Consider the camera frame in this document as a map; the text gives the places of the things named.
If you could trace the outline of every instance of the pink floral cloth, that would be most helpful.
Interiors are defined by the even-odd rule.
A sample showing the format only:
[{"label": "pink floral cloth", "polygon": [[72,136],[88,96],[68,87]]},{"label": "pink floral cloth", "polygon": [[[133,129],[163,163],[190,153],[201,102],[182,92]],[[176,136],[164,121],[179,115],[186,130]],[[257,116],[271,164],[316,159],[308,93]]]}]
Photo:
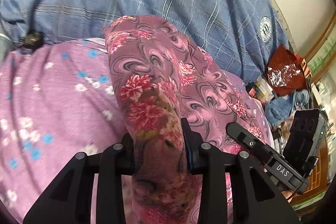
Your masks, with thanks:
[{"label": "pink floral cloth", "polygon": [[[132,209],[142,223],[197,223],[201,177],[188,173],[181,117],[220,150],[242,147],[226,135],[238,122],[264,143],[269,127],[238,77],[157,16],[123,16],[105,29],[109,69],[135,141]],[[232,218],[230,176],[226,177]]]}]

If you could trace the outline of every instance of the red plastic bag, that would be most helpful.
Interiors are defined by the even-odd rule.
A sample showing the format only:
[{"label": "red plastic bag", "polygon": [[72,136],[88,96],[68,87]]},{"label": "red plastic bag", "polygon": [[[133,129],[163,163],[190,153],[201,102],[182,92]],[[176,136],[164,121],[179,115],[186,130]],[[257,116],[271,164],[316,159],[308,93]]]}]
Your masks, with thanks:
[{"label": "red plastic bag", "polygon": [[305,75],[295,55],[283,45],[275,51],[268,63],[265,78],[278,96],[307,88]]}]

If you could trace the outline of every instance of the blue flower print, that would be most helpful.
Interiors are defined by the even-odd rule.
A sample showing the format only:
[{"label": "blue flower print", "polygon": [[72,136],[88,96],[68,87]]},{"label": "blue flower print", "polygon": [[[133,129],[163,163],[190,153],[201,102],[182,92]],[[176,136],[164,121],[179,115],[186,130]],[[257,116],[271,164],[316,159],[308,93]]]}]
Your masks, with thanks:
[{"label": "blue flower print", "polygon": [[84,77],[87,77],[87,73],[85,71],[79,71],[77,72],[77,76],[84,78]]},{"label": "blue flower print", "polygon": [[32,160],[39,160],[41,158],[41,151],[38,148],[34,148],[30,152],[30,157]]},{"label": "blue flower print", "polygon": [[11,93],[11,92],[7,92],[7,94],[6,94],[6,99],[7,99],[7,100],[12,99],[12,93]]},{"label": "blue flower print", "polygon": [[31,151],[33,149],[33,145],[30,141],[24,141],[22,146],[23,146],[23,149],[26,151]]},{"label": "blue flower print", "polygon": [[98,78],[98,81],[100,83],[107,83],[109,81],[109,78],[106,75],[102,75]]},{"label": "blue flower print", "polygon": [[42,137],[42,141],[45,144],[50,144],[53,142],[53,140],[54,140],[54,137],[50,133],[47,133]]},{"label": "blue flower print", "polygon": [[69,54],[67,52],[62,53],[62,59],[66,60],[69,58]]},{"label": "blue flower print", "polygon": [[98,51],[96,51],[96,50],[89,50],[89,52],[88,52],[87,55],[90,58],[95,58],[98,55]]},{"label": "blue flower print", "polygon": [[9,166],[10,166],[10,168],[12,168],[14,170],[18,167],[18,163],[15,159],[11,158],[9,160]]}]

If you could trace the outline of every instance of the silver bolt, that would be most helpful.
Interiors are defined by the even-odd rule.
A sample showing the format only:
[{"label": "silver bolt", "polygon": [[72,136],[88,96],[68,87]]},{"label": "silver bolt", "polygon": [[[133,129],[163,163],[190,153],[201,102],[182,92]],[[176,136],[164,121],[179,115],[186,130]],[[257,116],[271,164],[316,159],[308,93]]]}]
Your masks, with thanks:
[{"label": "silver bolt", "polygon": [[208,150],[211,148],[211,144],[210,143],[202,143],[201,144],[201,147],[204,149],[204,150]]},{"label": "silver bolt", "polygon": [[113,146],[113,149],[114,150],[120,150],[123,148],[123,145],[121,143],[116,143],[114,146]]},{"label": "silver bolt", "polygon": [[240,151],[239,152],[239,155],[243,158],[243,159],[246,159],[249,157],[249,153],[246,152],[246,151]]},{"label": "silver bolt", "polygon": [[76,159],[78,159],[78,160],[81,160],[81,159],[83,159],[85,157],[85,153],[84,152],[78,152],[77,154],[76,154]]}]

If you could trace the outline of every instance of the white circular emblem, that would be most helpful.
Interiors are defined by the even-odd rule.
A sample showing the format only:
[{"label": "white circular emblem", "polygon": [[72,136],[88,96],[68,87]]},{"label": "white circular emblem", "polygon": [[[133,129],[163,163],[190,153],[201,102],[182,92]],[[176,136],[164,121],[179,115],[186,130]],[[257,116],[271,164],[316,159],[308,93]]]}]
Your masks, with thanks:
[{"label": "white circular emblem", "polygon": [[263,17],[260,21],[260,36],[264,42],[268,41],[272,34],[272,23],[268,17]]}]

